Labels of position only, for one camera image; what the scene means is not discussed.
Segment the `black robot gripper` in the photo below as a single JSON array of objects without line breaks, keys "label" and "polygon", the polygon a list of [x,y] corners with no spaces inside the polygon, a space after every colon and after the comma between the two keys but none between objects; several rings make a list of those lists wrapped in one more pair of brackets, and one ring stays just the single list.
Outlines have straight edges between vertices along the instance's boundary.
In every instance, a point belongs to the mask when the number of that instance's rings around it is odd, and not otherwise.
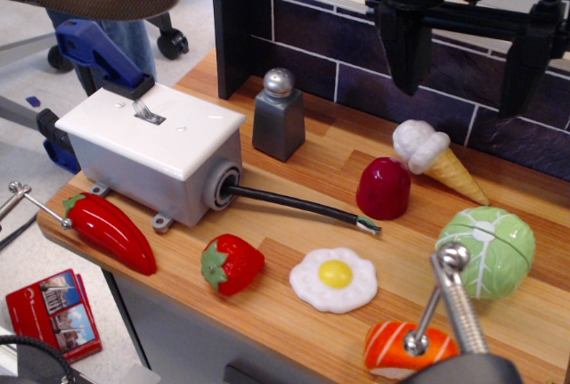
[{"label": "black robot gripper", "polygon": [[[371,0],[391,78],[413,96],[429,75],[432,29],[412,13],[444,7],[445,0]],[[461,0],[468,8],[484,0]],[[532,0],[534,5],[507,53],[499,115],[514,118],[525,112],[552,60],[566,52],[569,0]]]}]

